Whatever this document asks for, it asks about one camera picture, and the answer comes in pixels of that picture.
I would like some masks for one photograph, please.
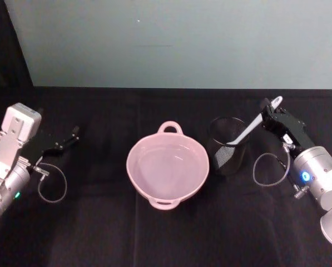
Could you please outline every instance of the black mesh cup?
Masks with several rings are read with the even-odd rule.
[[[233,117],[219,117],[210,123],[206,149],[216,174],[234,174],[240,168],[249,136],[237,145],[227,143],[234,141],[246,127],[243,121]]]

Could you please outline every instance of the blue light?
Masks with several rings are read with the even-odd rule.
[[[310,174],[308,174],[306,171],[303,171],[301,173],[301,178],[303,179],[303,181],[308,182],[310,180]]]

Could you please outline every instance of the cable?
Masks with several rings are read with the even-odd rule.
[[[255,171],[256,171],[256,165],[257,165],[257,163],[259,162],[259,160],[260,160],[262,157],[266,156],[266,155],[268,155],[268,156],[272,156],[272,157],[275,157],[275,158],[278,160],[278,157],[277,157],[276,155],[272,154],[272,153],[263,153],[263,154],[262,154],[261,156],[259,156],[259,157],[257,158],[257,160],[255,161],[255,163],[254,163],[254,168],[253,168],[253,171],[252,171],[252,177],[253,177],[254,182],[255,182],[256,184],[258,184],[259,186],[266,186],[266,187],[269,187],[269,186],[275,186],[275,185],[278,185],[279,183],[281,183],[281,182],[284,181],[284,179],[285,179],[285,178],[287,177],[287,175],[288,175],[289,168],[290,168],[290,155],[289,155],[289,148],[293,149],[293,148],[294,148],[294,145],[289,146],[289,145],[287,145],[287,144],[283,144],[283,148],[284,148],[284,150],[285,150],[285,152],[286,152],[286,154],[287,154],[287,159],[288,159],[287,168],[286,168],[286,171],[285,171],[283,177],[282,177],[280,180],[278,180],[277,182],[274,182],[274,183],[272,183],[272,184],[262,184],[262,183],[260,183],[260,182],[257,181],[256,176],[255,176]]]
[[[57,166],[55,166],[55,165],[53,165],[53,164],[49,164],[49,163],[40,163],[40,162],[39,162],[39,164],[56,168],[56,169],[62,174],[63,179],[64,179],[64,181],[65,181],[65,191],[64,191],[63,195],[62,195],[59,199],[57,199],[57,200],[49,200],[49,199],[45,198],[45,197],[42,195],[42,193],[41,193],[41,185],[42,185],[42,182],[44,181],[44,178],[45,178],[45,176],[43,175],[42,178],[40,179],[40,181],[39,181],[39,183],[38,183],[38,187],[37,187],[37,192],[38,192],[40,198],[42,198],[45,202],[47,202],[47,203],[51,203],[51,204],[55,204],[55,203],[61,202],[61,201],[66,197],[66,195],[67,195],[67,179],[66,179],[65,174],[63,173],[63,171],[61,171],[60,168],[58,168]]]

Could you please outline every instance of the wall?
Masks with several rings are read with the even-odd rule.
[[[36,86],[332,88],[332,0],[6,0]]]

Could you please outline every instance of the black table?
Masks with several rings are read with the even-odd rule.
[[[285,156],[261,128],[236,175],[210,174],[172,211],[152,208],[126,174],[131,147],[164,121],[177,121],[204,145],[214,117],[249,123],[264,97],[278,95],[332,155],[332,90],[0,90],[0,125],[8,106],[23,102],[44,108],[41,129],[57,139],[76,124],[84,129],[76,147],[46,159],[65,172],[66,199],[44,203],[34,175],[0,218],[0,266],[332,266],[332,245],[320,230],[324,213],[310,195],[295,200],[287,181],[265,189],[252,181],[259,155]],[[263,177],[283,174],[278,164],[267,166]]]

